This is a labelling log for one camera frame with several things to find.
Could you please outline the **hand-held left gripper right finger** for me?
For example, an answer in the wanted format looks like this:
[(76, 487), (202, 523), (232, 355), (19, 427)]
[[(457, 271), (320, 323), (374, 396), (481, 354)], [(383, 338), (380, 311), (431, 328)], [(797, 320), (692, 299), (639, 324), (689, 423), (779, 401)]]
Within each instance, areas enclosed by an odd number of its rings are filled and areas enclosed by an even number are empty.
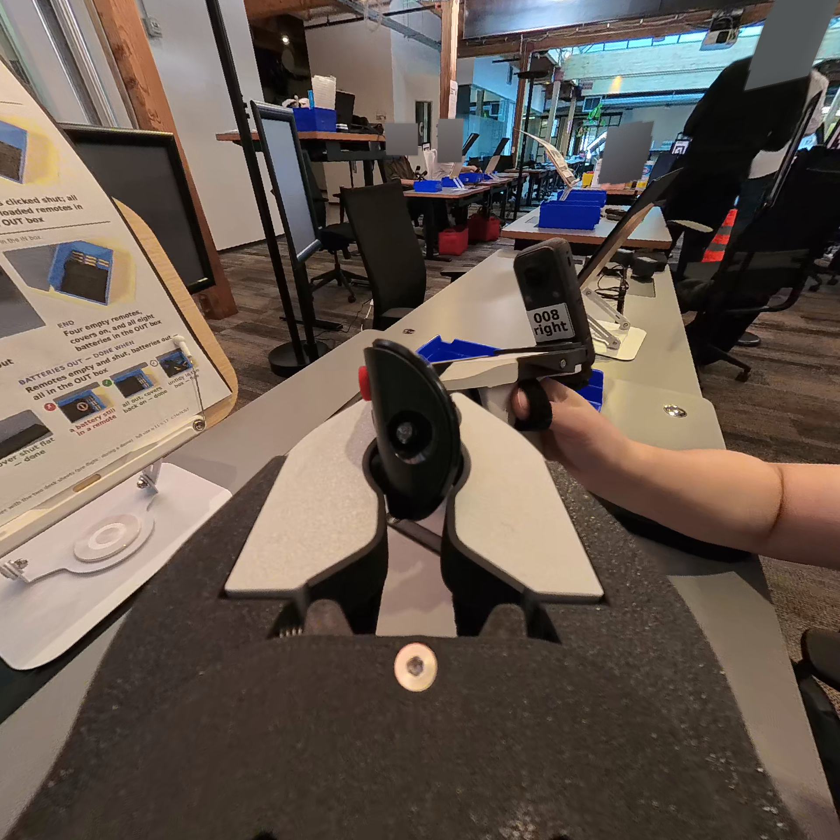
[(444, 583), (458, 631), (479, 631), (492, 610), (602, 602), (604, 591), (551, 477), (519, 431), (456, 394), (464, 465), (446, 500)]

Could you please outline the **dark wall monitor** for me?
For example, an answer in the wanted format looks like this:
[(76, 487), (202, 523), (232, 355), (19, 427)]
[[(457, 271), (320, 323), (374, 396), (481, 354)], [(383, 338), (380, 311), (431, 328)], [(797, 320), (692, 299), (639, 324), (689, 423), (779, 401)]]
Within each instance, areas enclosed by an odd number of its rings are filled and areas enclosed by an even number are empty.
[(112, 199), (138, 214), (192, 294), (215, 286), (211, 260), (170, 133), (59, 125), (82, 162)]

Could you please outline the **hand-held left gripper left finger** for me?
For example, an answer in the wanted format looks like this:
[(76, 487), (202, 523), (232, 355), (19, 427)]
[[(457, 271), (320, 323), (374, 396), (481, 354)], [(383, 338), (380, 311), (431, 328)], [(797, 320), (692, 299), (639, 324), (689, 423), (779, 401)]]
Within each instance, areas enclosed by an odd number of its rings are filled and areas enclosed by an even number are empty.
[(374, 631), (388, 571), (385, 499), (369, 461), (371, 404), (332, 416), (285, 457), (224, 585), (228, 597), (275, 597), (301, 615), (332, 600), (353, 631)]

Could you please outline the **person's right forearm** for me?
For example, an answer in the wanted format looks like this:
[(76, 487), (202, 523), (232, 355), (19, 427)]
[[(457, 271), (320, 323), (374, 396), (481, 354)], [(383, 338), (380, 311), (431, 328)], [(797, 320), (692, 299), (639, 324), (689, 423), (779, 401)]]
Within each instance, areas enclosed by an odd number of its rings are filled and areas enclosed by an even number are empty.
[(585, 484), (688, 537), (839, 569), (839, 466), (777, 464), (719, 449), (622, 441)]

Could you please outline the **person's right hand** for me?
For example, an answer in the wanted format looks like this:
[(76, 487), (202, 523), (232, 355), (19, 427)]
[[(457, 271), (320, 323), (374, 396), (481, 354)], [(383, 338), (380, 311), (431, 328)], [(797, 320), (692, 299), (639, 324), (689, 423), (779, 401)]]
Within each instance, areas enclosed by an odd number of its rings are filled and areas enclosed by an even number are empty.
[(618, 488), (634, 464), (634, 442), (579, 393), (554, 380), (541, 380), (530, 390), (515, 388), (510, 406), (517, 420), (532, 420), (532, 397), (538, 393), (551, 410), (551, 424), (542, 431), (547, 459), (561, 464), (583, 487), (598, 495)]

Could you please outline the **white stand with black rod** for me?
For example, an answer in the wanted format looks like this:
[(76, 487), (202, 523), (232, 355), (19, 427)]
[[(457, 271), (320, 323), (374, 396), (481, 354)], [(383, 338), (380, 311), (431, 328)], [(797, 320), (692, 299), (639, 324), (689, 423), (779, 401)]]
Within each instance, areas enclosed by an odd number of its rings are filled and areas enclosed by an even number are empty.
[(635, 359), (646, 337), (644, 330), (633, 327), (627, 316), (598, 294), (596, 281), (602, 270), (612, 262), (616, 252), (627, 244), (653, 206), (666, 199), (679, 174), (680, 171), (672, 171), (651, 182), (578, 274), (584, 310), (597, 354), (619, 361), (631, 361)]

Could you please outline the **black remote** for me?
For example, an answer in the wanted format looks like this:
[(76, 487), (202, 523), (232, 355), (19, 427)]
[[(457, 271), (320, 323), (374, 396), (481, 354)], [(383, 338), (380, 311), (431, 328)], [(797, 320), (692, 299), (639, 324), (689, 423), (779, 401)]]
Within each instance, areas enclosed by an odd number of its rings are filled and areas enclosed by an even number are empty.
[(394, 518), (427, 518), (464, 467), (452, 398), (430, 364), (387, 339), (364, 350), (360, 392), (371, 403), (375, 431), (366, 471)]

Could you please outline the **black framed display on stand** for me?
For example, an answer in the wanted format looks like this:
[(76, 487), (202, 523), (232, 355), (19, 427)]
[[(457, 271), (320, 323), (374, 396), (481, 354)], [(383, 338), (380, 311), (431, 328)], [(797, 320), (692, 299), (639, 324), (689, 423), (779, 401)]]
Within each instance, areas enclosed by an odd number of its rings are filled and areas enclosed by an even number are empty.
[(292, 109), (261, 101), (249, 103), (280, 210), (289, 257), (304, 266), (318, 252), (320, 225), (312, 201), (308, 170)]

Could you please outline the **black office chair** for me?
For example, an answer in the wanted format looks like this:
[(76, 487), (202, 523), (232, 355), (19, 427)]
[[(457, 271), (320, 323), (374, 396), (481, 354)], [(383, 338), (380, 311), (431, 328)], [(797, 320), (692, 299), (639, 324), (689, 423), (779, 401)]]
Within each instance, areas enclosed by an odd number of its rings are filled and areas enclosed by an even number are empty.
[(691, 264), (675, 284), (682, 312), (696, 316), (686, 336), (696, 368), (725, 361), (751, 368), (731, 350), (765, 312), (790, 308), (814, 259), (839, 225), (839, 150), (815, 146), (798, 153), (784, 182), (717, 264)]
[(371, 326), (384, 331), (424, 301), (427, 272), (401, 185), (342, 188), (341, 200), (372, 288)]

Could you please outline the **printed instruction poster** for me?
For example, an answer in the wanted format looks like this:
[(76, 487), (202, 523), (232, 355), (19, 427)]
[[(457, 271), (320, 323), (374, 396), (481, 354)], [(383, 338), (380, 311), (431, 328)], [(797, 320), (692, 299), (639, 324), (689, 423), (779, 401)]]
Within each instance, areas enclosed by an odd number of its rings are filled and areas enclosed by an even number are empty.
[(61, 127), (2, 61), (2, 554), (230, 395)]

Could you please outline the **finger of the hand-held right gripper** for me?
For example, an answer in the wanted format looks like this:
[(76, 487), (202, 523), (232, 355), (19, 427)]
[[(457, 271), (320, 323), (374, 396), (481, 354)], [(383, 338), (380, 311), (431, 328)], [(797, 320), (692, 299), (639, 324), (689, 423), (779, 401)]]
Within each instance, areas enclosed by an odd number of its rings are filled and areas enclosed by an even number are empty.
[(529, 351), (511, 351), (437, 363), (437, 376), (449, 392), (468, 392), (520, 381), (519, 362)]

